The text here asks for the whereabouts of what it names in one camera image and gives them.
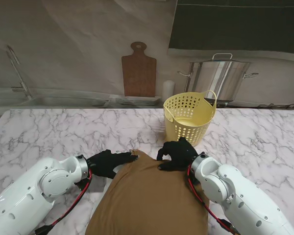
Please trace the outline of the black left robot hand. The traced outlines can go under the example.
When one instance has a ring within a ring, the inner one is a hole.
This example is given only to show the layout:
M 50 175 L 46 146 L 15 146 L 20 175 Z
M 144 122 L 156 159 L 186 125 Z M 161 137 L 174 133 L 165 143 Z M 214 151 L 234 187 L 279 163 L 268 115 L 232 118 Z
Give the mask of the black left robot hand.
M 86 160 L 92 173 L 99 177 L 114 179 L 116 172 L 114 169 L 120 165 L 131 163 L 138 159 L 137 155 L 131 152 L 112 153 L 104 150 Z

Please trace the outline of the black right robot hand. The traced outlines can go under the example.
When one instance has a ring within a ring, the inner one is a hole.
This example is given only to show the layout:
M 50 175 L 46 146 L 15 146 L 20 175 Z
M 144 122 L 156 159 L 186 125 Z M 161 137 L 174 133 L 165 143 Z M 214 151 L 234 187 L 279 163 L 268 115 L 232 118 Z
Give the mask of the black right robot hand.
M 178 141 L 165 142 L 159 149 L 157 161 L 162 161 L 163 156 L 169 155 L 170 161 L 159 164 L 158 169 L 161 171 L 184 171 L 191 164 L 198 153 L 193 146 L 184 138 L 180 137 Z

